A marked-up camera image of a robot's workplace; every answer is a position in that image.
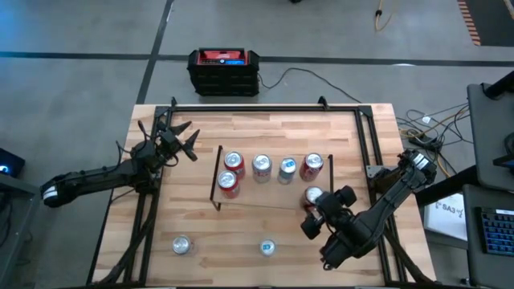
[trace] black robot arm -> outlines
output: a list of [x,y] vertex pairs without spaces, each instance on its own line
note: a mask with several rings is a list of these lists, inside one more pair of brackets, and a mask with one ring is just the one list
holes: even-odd
[[154,179],[159,169],[167,165],[172,158],[178,163],[177,153],[183,151],[189,159],[196,161],[193,152],[194,142],[199,134],[197,130],[185,142],[177,135],[186,130],[191,122],[176,127],[166,127],[164,123],[157,125],[157,134],[151,139],[138,122],[145,134],[145,141],[132,148],[130,159],[118,162],[118,165],[102,167],[88,171],[70,172],[52,178],[41,186],[41,197],[45,205],[59,207],[89,193],[131,186],[138,193],[149,193],[154,187]]
[[399,155],[395,170],[382,169],[371,180],[371,189],[382,196],[369,210],[353,215],[348,208],[356,200],[353,189],[346,186],[335,193],[323,193],[316,199],[320,217],[309,213],[302,229],[310,238],[320,233],[324,222],[335,228],[325,246],[320,249],[324,269],[338,268],[349,257],[368,254],[384,233],[386,219],[409,197],[412,190],[434,181],[435,165],[415,150]]

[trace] white label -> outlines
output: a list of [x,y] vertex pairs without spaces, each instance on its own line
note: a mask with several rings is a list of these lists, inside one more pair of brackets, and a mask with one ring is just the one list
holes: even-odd
[[432,119],[429,116],[424,116],[422,120],[425,124],[429,124]]
[[414,163],[417,165],[423,158],[425,158],[421,153],[419,153],[415,158],[414,158]]
[[426,164],[428,164],[428,160],[423,159],[423,161],[420,161],[419,164],[417,164],[416,166],[418,167],[418,169],[423,169]]
[[496,210],[496,213],[497,213],[497,214],[509,214],[509,215],[514,215],[514,211],[509,211],[509,210]]

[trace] keyboard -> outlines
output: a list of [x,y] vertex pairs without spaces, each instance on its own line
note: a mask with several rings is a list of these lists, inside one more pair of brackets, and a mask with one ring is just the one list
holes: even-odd
[[514,256],[514,211],[477,208],[483,252]]

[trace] table leg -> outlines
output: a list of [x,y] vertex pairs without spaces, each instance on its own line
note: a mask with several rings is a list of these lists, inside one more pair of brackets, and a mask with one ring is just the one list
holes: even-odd
[[480,186],[475,165],[457,173],[453,177],[449,177],[444,181],[440,181],[439,183],[431,185],[430,187],[416,193],[416,201],[420,207],[429,205],[444,197],[451,196],[452,194],[461,191],[463,185],[466,184]]

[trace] gray floor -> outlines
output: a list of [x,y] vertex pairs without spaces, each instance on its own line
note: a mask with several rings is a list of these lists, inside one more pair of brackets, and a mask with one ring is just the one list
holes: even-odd
[[[471,43],[454,0],[397,1],[391,24],[373,32],[377,1],[176,0],[160,52],[189,54],[198,47],[245,47],[261,55],[368,59],[512,60],[514,49]],[[392,2],[385,1],[384,11]],[[142,53],[152,49],[165,0],[28,1],[0,3],[0,51]],[[41,184],[58,173],[116,161],[147,61],[0,59],[0,146],[27,160],[22,178]],[[262,63],[264,83],[288,67],[315,71],[363,102],[392,103],[434,112],[466,102],[469,83],[493,82],[504,67],[397,67]],[[158,61],[147,104],[351,102],[312,75],[292,71],[255,98],[202,98],[186,64]],[[469,120],[459,126],[471,138]],[[449,136],[447,141],[455,138]],[[443,150],[456,169],[473,165],[470,144]],[[56,210],[42,206],[13,287],[83,285],[108,201],[98,193]],[[436,275],[444,283],[466,277],[466,252],[431,243]]]

